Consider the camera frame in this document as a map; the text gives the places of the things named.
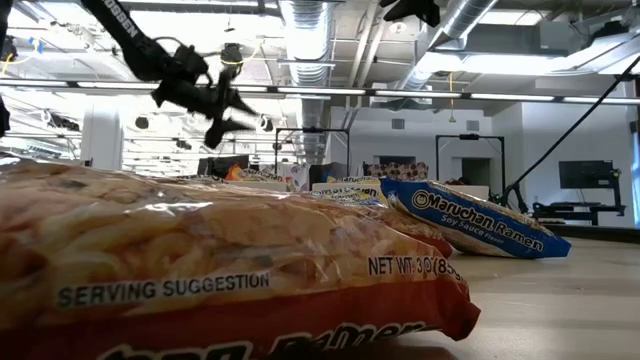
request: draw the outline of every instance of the black robotic arm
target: black robotic arm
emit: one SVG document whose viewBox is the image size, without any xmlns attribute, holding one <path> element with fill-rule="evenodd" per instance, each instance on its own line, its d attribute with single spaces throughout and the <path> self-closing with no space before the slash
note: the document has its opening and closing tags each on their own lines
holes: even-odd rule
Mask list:
<svg viewBox="0 0 640 360">
<path fill-rule="evenodd" d="M 120 45 L 124 60 L 132 73 L 142 81 L 160 81 L 159 87 L 151 93 L 158 106 L 164 101 L 169 101 L 213 120 L 205 135 L 205 145 L 215 148 L 226 132 L 253 129 L 233 120 L 222 119 L 223 113 L 229 107 L 258 115 L 242 101 L 238 92 L 231 88 L 231 82 L 239 74 L 238 65 L 225 66 L 220 72 L 217 86 L 212 87 L 209 66 L 204 58 L 195 52 L 193 46 L 180 45 L 171 56 L 157 41 L 142 32 L 117 0 L 81 2 Z M 0 8 L 0 36 L 3 43 L 7 28 L 6 19 L 11 10 L 11 1 L 8 3 L 8 6 Z M 203 75 L 209 80 L 208 85 L 196 86 L 196 82 Z"/>
</svg>

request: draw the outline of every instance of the column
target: column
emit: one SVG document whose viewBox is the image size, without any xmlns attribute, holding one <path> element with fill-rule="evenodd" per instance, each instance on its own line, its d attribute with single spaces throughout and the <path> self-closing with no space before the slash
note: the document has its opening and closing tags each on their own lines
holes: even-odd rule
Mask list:
<svg viewBox="0 0 640 360">
<path fill-rule="evenodd" d="M 82 160 L 91 160 L 92 167 L 121 170 L 124 148 L 124 121 L 115 97 L 90 97 L 82 128 Z"/>
</svg>

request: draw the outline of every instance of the monitor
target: monitor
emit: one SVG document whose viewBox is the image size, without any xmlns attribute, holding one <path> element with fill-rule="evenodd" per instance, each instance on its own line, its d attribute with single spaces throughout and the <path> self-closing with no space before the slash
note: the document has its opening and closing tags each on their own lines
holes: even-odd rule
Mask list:
<svg viewBox="0 0 640 360">
<path fill-rule="evenodd" d="M 613 161 L 560 161 L 560 188 L 612 189 Z"/>
</svg>

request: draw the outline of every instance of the white table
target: white table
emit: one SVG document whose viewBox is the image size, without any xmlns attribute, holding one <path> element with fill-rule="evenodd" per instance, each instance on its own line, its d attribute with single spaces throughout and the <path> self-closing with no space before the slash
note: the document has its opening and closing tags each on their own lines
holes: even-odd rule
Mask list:
<svg viewBox="0 0 640 360">
<path fill-rule="evenodd" d="M 571 242 L 566 259 L 455 256 L 482 309 L 466 340 L 409 334 L 327 358 L 639 360 L 640 245 Z"/>
</svg>

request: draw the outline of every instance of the ceiling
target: ceiling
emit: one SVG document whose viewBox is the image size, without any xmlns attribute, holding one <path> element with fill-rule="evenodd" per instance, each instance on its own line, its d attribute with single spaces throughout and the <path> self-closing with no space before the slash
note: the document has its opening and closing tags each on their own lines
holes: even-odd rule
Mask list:
<svg viewBox="0 0 640 360">
<path fill-rule="evenodd" d="M 335 67 L 331 72 L 331 86 L 346 86 L 353 59 L 356 54 L 362 23 L 370 0 L 349 0 L 339 2 L 333 12 L 332 61 Z M 286 32 L 282 20 L 273 16 L 228 15 L 205 12 L 185 12 L 176 6 L 153 4 L 147 0 L 122 0 L 125 5 L 132 6 L 131 16 L 139 27 L 151 38 L 175 37 L 185 44 L 194 45 L 200 52 L 212 52 L 222 49 L 225 43 L 242 44 L 245 56 L 243 72 L 236 80 L 238 84 L 274 84 L 290 83 L 289 69 L 278 59 L 286 59 Z M 446 1 L 439 1 L 445 9 Z M 535 25 L 541 15 L 553 14 L 554 17 L 572 17 L 581 14 L 590 17 L 618 8 L 625 8 L 630 1 L 583 0 L 583 1 L 500 1 L 496 7 L 482 20 L 482 23 Z M 50 25 L 56 21 L 61 25 Z M 389 83 L 404 77 L 414 61 L 414 41 L 420 29 L 417 19 L 404 19 L 404 31 L 394 33 L 389 24 L 375 53 L 376 61 L 371 65 L 365 81 L 365 87 L 374 83 Z M 26 57 L 33 50 L 30 39 L 39 39 L 42 53 L 20 65 L 9 66 L 7 78 L 37 78 L 83 81 L 136 81 L 118 53 L 117 44 L 104 32 L 96 19 L 72 0 L 44 0 L 39 3 L 17 2 L 9 18 L 9 35 L 16 37 L 18 52 Z M 172 52 L 176 42 L 161 40 L 161 44 Z M 207 58 L 211 73 L 221 69 L 219 59 L 215 56 Z M 480 92 L 518 92 L 529 89 L 536 80 L 534 76 L 489 75 L 469 72 L 454 73 L 453 82 L 449 77 L 434 76 L 428 85 L 434 90 L 465 90 Z M 570 86 L 571 78 L 557 78 Z M 594 83 L 602 82 L 597 76 Z M 599 87 L 591 90 L 594 93 Z M 42 120 L 43 109 L 63 115 L 82 125 L 84 116 L 83 94 L 73 93 L 30 93 L 1 88 L 3 98 L 13 113 L 13 131 L 19 133 L 51 133 L 60 129 L 47 127 Z M 576 91 L 589 93 L 590 90 L 581 85 Z M 162 126 L 151 126 L 144 133 L 137 129 L 133 122 L 127 126 L 127 136 L 202 136 L 208 123 L 199 116 L 186 115 L 183 109 L 176 106 L 163 105 L 157 109 L 148 96 L 127 96 L 135 104 L 141 115 L 157 118 Z M 276 126 L 295 126 L 295 99 L 248 99 L 247 102 L 261 113 L 275 119 Z M 449 101 L 434 101 L 436 108 L 447 108 Z M 460 102 L 460 108 L 489 109 L 493 103 L 474 101 Z M 268 139 L 268 134 L 247 134 L 256 141 Z M 62 146 L 66 149 L 77 146 L 79 140 L 48 139 L 51 146 Z M 261 147 L 253 144 L 248 152 L 269 151 L 270 145 Z M 204 148 L 194 147 L 198 153 Z M 172 153 L 176 152 L 171 142 L 129 142 L 125 151 Z"/>
</svg>

